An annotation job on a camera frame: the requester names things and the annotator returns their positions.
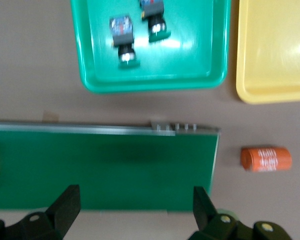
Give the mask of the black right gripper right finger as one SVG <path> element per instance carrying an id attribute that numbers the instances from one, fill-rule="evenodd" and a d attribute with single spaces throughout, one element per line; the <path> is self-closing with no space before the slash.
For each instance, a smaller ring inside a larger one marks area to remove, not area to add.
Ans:
<path id="1" fill-rule="evenodd" d="M 228 213 L 219 213 L 202 186 L 193 188 L 192 211 L 198 231 L 188 240 L 293 240 L 274 222 L 257 221 L 248 227 Z"/>

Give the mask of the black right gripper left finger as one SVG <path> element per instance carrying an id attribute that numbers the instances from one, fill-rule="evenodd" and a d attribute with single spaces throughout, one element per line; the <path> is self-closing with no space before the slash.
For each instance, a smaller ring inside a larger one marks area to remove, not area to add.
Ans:
<path id="1" fill-rule="evenodd" d="M 69 185 L 44 211 L 34 211 L 10 226 L 0 219 L 0 240 L 63 240 L 80 211 L 80 186 Z"/>

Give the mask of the orange cylinder with 4680 print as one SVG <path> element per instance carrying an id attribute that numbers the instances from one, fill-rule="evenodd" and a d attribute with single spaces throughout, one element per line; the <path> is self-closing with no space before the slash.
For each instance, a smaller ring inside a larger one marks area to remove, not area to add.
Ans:
<path id="1" fill-rule="evenodd" d="M 246 171 L 276 172 L 290 170 L 293 160 L 285 147 L 244 147 L 240 163 Z"/>

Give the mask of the green push button switch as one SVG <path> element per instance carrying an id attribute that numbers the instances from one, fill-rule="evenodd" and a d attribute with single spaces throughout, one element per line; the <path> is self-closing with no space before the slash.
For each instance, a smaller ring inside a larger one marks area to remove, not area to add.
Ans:
<path id="1" fill-rule="evenodd" d="M 117 49 L 118 67 L 120 69 L 137 68 L 140 61 L 134 49 L 133 21 L 126 15 L 113 16 L 109 19 L 112 35 L 112 47 Z"/>
<path id="2" fill-rule="evenodd" d="M 171 31 L 167 30 L 164 19 L 165 6 L 163 0 L 139 0 L 141 20 L 147 21 L 148 41 L 154 43 L 168 39 Z"/>

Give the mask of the green conveyor belt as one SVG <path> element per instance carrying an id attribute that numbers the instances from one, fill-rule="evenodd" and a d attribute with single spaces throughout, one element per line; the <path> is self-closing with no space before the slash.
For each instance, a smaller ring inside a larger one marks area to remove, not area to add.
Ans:
<path id="1" fill-rule="evenodd" d="M 79 185 L 85 210 L 189 212 L 212 189 L 220 131 L 196 124 L 0 122 L 0 210 L 48 206 Z"/>

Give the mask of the green plastic tray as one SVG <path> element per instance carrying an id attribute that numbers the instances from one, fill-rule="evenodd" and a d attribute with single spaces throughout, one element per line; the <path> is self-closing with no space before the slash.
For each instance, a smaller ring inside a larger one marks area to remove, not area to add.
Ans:
<path id="1" fill-rule="evenodd" d="M 70 0 L 82 85 L 96 94 L 208 89 L 228 71 L 231 0 L 163 0 L 171 36 L 149 43 L 139 0 Z M 119 68 L 109 20 L 129 15 L 140 66 Z"/>

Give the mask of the yellow plastic tray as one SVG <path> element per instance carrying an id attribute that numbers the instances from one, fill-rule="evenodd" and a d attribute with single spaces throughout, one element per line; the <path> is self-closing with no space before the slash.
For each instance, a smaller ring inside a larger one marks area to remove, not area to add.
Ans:
<path id="1" fill-rule="evenodd" d="M 248 104 L 300 101 L 300 0 L 239 0 L 236 91 Z"/>

